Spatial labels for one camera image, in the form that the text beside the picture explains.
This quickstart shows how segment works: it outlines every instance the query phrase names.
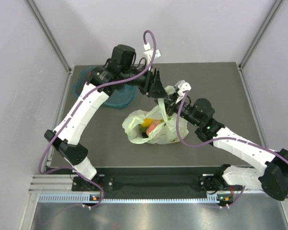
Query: blue tray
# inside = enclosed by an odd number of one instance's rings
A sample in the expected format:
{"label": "blue tray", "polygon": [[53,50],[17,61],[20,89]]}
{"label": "blue tray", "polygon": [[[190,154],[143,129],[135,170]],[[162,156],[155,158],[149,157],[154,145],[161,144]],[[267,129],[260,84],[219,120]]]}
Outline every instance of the blue tray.
{"label": "blue tray", "polygon": [[[78,98],[82,92],[84,84],[87,81],[91,80],[89,73],[94,69],[96,66],[90,66],[82,70],[80,73],[78,81],[73,85],[72,92],[73,95]],[[115,90],[114,93],[102,104],[106,107],[111,107],[115,109],[124,109],[126,108],[129,103],[134,99],[136,95],[137,88],[130,85],[125,85],[120,90]]]}

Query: plastic bag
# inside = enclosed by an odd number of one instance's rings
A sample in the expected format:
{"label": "plastic bag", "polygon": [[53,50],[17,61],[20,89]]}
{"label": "plastic bag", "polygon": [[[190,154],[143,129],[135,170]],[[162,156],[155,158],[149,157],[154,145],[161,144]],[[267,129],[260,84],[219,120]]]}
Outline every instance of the plastic bag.
{"label": "plastic bag", "polygon": [[[168,94],[175,92],[173,86],[167,86],[165,90]],[[148,138],[143,138],[139,131],[140,125],[144,122],[145,118],[164,120],[164,122],[157,125],[157,127],[151,131]],[[133,144],[171,144],[179,142],[176,132],[176,119],[177,114],[173,114],[171,119],[169,119],[166,114],[164,99],[158,99],[158,105],[151,111],[137,110],[131,113],[124,120],[122,127],[125,129],[128,140]],[[179,119],[179,132],[182,138],[185,138],[189,133],[187,124],[188,122],[185,119]]]}

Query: white backdrop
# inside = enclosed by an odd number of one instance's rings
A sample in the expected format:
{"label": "white backdrop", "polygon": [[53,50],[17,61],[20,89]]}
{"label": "white backdrop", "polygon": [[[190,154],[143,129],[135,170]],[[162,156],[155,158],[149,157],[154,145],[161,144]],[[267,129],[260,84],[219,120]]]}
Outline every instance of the white backdrop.
{"label": "white backdrop", "polygon": [[35,0],[69,65],[101,64],[117,44],[142,55],[154,32],[160,63],[241,62],[274,0]]}
{"label": "white backdrop", "polygon": [[244,71],[268,147],[288,150],[288,0]]}
{"label": "white backdrop", "polygon": [[67,72],[24,0],[0,1],[0,230],[19,226]]}

